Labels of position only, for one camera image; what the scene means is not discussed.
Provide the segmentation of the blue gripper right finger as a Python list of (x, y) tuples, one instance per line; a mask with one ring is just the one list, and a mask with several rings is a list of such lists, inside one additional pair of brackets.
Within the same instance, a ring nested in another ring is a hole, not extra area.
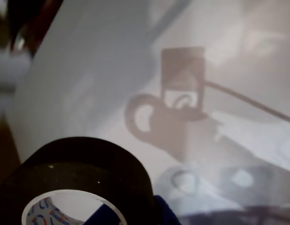
[(154, 202), (155, 215), (158, 225), (181, 225), (177, 216), (161, 196), (155, 195)]

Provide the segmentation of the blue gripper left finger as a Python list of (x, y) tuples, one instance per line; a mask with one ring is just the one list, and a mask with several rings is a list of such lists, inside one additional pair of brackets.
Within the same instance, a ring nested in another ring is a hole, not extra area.
[(115, 212), (103, 204), (87, 219), (85, 225), (115, 225)]

